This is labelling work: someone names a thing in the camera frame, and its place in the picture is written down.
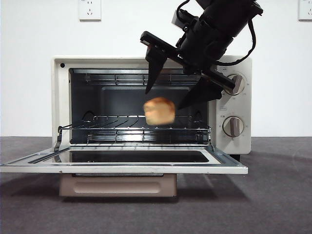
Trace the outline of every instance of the control knob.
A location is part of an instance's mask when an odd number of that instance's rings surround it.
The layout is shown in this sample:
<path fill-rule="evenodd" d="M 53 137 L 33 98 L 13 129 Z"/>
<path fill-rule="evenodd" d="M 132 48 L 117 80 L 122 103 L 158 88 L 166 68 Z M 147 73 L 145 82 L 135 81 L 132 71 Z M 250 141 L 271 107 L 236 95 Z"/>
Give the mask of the control knob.
<path fill-rule="evenodd" d="M 228 78 L 235 81 L 235 88 L 233 91 L 225 90 L 229 95 L 238 95 L 240 94 L 245 88 L 245 81 L 241 75 L 230 75 Z"/>
<path fill-rule="evenodd" d="M 230 137 L 238 137 L 244 130 L 244 123 L 239 117 L 231 116 L 224 120 L 223 131 Z"/>

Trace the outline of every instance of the bread slice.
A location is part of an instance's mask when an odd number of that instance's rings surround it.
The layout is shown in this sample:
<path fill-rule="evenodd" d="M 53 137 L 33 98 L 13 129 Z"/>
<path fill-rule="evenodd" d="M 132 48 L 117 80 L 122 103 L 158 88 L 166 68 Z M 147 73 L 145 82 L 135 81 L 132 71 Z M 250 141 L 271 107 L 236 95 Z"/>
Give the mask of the bread slice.
<path fill-rule="evenodd" d="M 164 97 L 156 97 L 147 101 L 143 108 L 148 125 L 164 125 L 175 121 L 175 105 Z"/>

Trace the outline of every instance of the wall outlet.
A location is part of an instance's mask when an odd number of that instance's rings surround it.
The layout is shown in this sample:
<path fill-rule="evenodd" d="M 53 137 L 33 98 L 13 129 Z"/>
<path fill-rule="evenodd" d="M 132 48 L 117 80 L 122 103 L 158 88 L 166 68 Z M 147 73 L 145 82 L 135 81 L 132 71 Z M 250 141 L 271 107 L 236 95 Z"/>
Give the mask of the wall outlet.
<path fill-rule="evenodd" d="M 312 21 L 312 0 L 299 0 L 298 19 Z"/>
<path fill-rule="evenodd" d="M 78 0 L 80 20 L 101 20 L 101 0 Z"/>

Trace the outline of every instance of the gray carpet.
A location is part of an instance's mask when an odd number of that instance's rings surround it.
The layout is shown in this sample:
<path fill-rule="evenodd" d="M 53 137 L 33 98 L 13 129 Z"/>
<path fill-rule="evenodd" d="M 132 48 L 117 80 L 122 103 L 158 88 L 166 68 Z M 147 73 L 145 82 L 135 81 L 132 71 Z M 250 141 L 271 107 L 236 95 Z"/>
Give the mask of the gray carpet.
<path fill-rule="evenodd" d="M 48 137 L 2 137 L 1 162 Z M 311 234 L 312 138 L 253 138 L 248 175 L 178 175 L 177 199 L 58 197 L 58 175 L 1 174 L 2 234 Z"/>

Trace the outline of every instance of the white toaster oven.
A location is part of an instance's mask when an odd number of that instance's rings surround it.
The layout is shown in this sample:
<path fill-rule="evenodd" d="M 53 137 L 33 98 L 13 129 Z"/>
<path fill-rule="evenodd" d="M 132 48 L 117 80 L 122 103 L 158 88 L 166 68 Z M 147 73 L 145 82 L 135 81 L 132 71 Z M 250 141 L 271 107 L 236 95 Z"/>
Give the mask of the white toaster oven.
<path fill-rule="evenodd" d="M 1 172 L 61 174 L 63 196 L 175 196 L 176 174 L 247 174 L 234 158 L 251 150 L 252 62 L 217 69 L 242 77 L 237 93 L 223 91 L 220 100 L 177 110 L 171 125 L 149 126 L 144 102 L 162 96 L 177 105 L 199 77 L 168 60 L 146 95 L 144 58 L 55 57 L 52 147 Z"/>

